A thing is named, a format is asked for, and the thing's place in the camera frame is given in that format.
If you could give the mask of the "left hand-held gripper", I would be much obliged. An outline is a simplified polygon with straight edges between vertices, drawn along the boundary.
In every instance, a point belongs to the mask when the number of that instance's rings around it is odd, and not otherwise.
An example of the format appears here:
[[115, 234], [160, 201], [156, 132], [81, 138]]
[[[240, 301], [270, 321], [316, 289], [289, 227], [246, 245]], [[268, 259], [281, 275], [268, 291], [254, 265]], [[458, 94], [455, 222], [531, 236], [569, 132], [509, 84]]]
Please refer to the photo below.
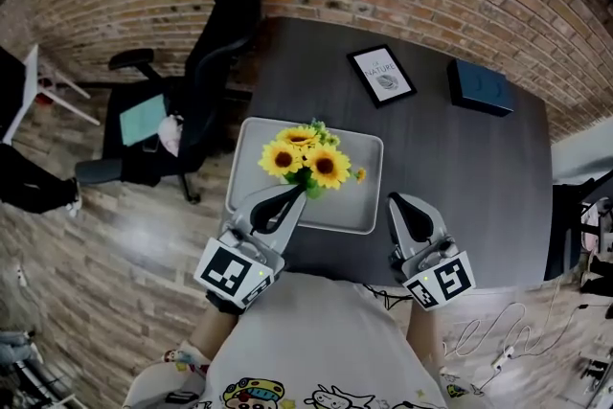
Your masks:
[[222, 301], [249, 308], [284, 270], [281, 254], [306, 203], [305, 191], [287, 185], [248, 194], [229, 219], [230, 229], [207, 242], [194, 279]]

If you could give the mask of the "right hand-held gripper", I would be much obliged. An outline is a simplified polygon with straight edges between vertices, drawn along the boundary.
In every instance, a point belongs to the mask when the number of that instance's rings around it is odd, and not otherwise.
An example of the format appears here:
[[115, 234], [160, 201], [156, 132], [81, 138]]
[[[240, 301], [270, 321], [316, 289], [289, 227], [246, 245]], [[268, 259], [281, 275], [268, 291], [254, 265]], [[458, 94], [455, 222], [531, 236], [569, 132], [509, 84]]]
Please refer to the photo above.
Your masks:
[[[445, 234], [440, 212], [424, 200], [405, 193], [387, 198], [387, 219], [395, 246], [393, 268], [400, 284], [425, 311], [448, 305], [475, 287], [466, 251]], [[426, 242], [417, 251], [411, 239]]]

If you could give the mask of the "grey tray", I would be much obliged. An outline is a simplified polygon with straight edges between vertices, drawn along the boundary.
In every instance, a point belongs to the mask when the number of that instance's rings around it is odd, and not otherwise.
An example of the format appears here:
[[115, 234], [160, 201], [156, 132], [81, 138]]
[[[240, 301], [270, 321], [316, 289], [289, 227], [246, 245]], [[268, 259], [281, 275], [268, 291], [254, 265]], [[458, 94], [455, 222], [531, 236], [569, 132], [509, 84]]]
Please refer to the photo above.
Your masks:
[[[242, 123], [231, 169], [225, 209], [232, 214], [243, 199], [254, 192], [279, 185], [281, 180], [258, 165], [262, 146], [293, 122], [249, 117]], [[338, 191], [327, 190], [309, 198], [299, 220], [301, 227], [332, 232], [368, 235], [375, 228], [384, 145], [374, 135], [332, 128], [340, 139], [339, 150], [347, 154], [352, 167], [366, 171], [360, 183], [349, 178]]]

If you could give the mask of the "sunflower bouquet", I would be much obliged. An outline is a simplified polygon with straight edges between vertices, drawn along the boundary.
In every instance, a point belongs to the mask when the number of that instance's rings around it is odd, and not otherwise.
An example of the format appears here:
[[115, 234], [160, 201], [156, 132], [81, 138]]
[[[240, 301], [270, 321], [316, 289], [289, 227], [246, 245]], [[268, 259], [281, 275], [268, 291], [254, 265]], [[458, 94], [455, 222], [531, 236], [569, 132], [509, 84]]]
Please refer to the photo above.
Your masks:
[[367, 176], [339, 145], [339, 137], [323, 121], [313, 119], [308, 125], [281, 130], [263, 145], [258, 165], [282, 184], [301, 186], [308, 198], [317, 199], [326, 190], [340, 190], [350, 179], [361, 184]]

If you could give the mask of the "person's right forearm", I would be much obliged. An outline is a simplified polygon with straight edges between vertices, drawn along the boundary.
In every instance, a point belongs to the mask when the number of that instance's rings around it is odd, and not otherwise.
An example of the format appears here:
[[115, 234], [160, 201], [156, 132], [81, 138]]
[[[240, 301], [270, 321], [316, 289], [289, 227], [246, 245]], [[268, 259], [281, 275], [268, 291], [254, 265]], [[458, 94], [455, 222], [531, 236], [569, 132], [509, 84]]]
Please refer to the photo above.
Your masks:
[[426, 311], [414, 301], [406, 339], [420, 363], [437, 375], [444, 364], [443, 327], [437, 311]]

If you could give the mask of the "person's left forearm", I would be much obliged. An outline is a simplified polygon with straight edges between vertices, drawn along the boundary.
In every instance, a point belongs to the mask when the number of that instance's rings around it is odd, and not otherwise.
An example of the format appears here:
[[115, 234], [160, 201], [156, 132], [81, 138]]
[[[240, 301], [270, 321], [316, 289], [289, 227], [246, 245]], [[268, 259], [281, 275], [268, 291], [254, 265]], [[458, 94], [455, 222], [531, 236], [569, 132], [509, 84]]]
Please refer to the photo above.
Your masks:
[[213, 360], [237, 323], [237, 315], [208, 306], [197, 321], [189, 342], [202, 355]]

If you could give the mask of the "person's white cartoon shirt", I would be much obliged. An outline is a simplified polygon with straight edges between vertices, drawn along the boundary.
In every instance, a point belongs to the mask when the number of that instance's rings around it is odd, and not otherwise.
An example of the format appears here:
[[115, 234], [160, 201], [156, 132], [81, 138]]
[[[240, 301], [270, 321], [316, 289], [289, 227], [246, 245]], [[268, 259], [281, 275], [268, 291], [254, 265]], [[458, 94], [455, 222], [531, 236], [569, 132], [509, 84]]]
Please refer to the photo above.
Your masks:
[[420, 363], [368, 290], [286, 273], [213, 360], [189, 340], [132, 382], [122, 409], [491, 409], [474, 384]]

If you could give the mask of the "pink plush toy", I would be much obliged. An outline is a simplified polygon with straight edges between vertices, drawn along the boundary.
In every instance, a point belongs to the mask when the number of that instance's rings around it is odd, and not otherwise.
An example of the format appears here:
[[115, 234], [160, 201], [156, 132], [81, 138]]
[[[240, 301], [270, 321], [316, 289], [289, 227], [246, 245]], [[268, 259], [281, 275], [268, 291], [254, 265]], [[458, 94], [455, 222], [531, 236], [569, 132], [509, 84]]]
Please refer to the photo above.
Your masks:
[[183, 129], [183, 118], [169, 115], [158, 126], [158, 137], [164, 149], [174, 157], [178, 156]]

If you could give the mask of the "black desk chair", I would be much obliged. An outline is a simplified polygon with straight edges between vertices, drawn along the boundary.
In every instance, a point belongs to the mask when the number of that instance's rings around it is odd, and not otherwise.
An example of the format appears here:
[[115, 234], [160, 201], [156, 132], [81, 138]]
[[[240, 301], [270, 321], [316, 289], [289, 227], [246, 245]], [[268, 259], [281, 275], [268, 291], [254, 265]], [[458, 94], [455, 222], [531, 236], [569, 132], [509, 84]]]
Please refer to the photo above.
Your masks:
[[596, 225], [582, 221], [588, 210], [604, 197], [605, 188], [611, 185], [613, 171], [599, 179], [590, 178], [582, 184], [556, 184], [552, 195], [552, 221], [549, 249], [543, 280], [554, 280], [579, 264], [582, 238], [602, 237], [601, 219]]

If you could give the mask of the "white power strip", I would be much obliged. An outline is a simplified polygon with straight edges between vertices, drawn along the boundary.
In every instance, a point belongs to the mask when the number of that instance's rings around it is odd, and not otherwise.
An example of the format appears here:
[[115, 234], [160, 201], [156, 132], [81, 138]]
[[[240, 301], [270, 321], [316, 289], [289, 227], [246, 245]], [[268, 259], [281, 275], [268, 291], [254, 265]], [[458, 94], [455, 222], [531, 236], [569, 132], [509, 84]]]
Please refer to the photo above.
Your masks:
[[509, 346], [503, 350], [503, 352], [494, 360], [491, 364], [492, 369], [495, 372], [499, 372], [502, 370], [502, 367], [512, 359], [514, 354], [514, 347]]

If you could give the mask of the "dark blue box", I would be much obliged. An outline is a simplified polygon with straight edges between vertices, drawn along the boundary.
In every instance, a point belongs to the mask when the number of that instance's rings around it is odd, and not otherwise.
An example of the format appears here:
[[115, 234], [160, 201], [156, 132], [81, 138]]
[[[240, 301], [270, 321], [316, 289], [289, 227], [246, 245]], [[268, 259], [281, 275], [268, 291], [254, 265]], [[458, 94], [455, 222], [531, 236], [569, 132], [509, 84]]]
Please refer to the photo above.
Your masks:
[[504, 75], [459, 59], [448, 63], [446, 73], [454, 105], [498, 117], [513, 112], [511, 83]]

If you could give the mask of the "black framed leaf picture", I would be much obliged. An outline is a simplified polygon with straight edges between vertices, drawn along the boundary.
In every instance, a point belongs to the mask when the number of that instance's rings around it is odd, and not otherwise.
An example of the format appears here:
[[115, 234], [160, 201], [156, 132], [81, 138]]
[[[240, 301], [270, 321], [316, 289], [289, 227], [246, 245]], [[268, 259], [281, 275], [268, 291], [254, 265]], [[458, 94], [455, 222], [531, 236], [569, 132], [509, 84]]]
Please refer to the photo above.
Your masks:
[[376, 108], [417, 94], [417, 88], [387, 44], [349, 53], [346, 58]]

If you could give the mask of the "teal book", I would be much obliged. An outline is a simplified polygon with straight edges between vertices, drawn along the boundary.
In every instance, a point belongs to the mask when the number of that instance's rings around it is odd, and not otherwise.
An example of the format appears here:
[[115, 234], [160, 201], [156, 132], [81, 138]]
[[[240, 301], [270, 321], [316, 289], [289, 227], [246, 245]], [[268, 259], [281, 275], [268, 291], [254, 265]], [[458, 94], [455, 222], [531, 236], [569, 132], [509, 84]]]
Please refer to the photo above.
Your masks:
[[134, 144], [157, 133], [159, 124], [167, 117], [164, 96], [152, 97], [127, 109], [120, 114], [120, 128], [123, 144]]

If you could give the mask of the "black high-back office chair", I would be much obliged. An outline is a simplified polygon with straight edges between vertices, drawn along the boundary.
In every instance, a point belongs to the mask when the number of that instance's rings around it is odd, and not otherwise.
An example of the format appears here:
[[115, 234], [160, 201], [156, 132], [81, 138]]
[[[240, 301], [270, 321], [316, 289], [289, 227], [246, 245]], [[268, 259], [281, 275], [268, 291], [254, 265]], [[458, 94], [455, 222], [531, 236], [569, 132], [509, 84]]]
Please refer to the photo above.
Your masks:
[[[221, 122], [227, 80], [238, 58], [252, 47], [260, 22], [261, 0], [214, 0], [184, 71], [177, 77], [162, 77], [153, 69], [150, 48], [113, 56], [109, 70], [133, 67], [144, 79], [111, 90], [102, 156], [77, 163], [77, 180], [82, 185], [121, 181], [155, 187], [162, 178], [175, 176], [185, 199], [197, 203], [200, 197], [191, 193], [187, 177], [229, 141]], [[122, 114], [154, 97], [162, 98], [166, 113], [179, 124], [176, 152], [166, 149], [158, 135], [133, 144], [123, 141]]]

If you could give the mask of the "white side table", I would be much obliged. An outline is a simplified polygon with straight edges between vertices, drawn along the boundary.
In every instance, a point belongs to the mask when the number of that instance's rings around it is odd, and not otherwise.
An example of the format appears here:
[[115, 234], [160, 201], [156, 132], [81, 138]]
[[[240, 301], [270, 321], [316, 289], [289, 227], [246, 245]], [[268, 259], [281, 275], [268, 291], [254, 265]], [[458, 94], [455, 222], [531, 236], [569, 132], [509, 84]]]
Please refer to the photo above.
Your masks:
[[12, 139], [16, 130], [19, 128], [21, 122], [26, 116], [26, 113], [30, 109], [35, 98], [40, 94], [49, 98], [52, 102], [55, 102], [59, 106], [74, 113], [78, 117], [84, 119], [86, 122], [96, 126], [101, 125], [101, 122], [97, 118], [94, 118], [93, 116], [90, 116], [89, 114], [78, 109], [76, 106], [64, 100], [52, 89], [45, 88], [42, 84], [38, 82], [39, 46], [37, 44], [35, 44], [30, 50], [27, 57], [23, 60], [23, 64], [25, 67], [25, 81], [23, 87], [22, 103], [2, 138], [3, 144], [7, 144], [9, 146], [12, 145]]

